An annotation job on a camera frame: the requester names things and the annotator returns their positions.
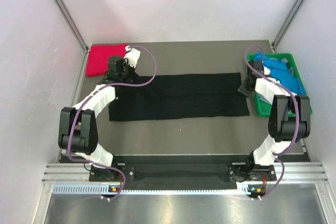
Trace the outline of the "black t-shirt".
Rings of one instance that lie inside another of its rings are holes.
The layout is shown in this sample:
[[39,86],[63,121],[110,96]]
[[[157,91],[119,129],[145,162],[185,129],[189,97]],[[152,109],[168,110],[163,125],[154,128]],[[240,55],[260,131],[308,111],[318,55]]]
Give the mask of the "black t-shirt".
[[180,74],[133,77],[135,87],[118,87],[109,104],[109,120],[130,122],[248,116],[245,96],[238,92],[240,73]]

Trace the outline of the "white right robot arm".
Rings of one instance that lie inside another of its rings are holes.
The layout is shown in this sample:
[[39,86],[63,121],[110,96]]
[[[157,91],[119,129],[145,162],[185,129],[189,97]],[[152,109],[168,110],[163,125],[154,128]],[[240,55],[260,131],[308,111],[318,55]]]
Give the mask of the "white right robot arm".
[[310,100],[296,95],[264,73],[261,60],[247,62],[247,77],[238,91],[247,97],[258,94],[271,104],[268,135],[246,158],[246,164],[230,172],[232,179],[244,182],[270,175],[277,157],[285,154],[294,143],[310,134]]

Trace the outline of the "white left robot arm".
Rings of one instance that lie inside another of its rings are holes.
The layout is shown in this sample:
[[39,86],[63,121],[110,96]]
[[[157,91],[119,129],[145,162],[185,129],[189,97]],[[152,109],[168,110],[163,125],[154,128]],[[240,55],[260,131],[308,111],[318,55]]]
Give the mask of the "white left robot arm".
[[116,158],[98,143],[96,118],[117,98],[112,83],[131,83],[139,55],[112,56],[107,71],[94,90],[80,103],[65,107],[60,113],[58,146],[69,154],[75,153],[91,164],[91,173],[98,181],[112,181],[122,177]]

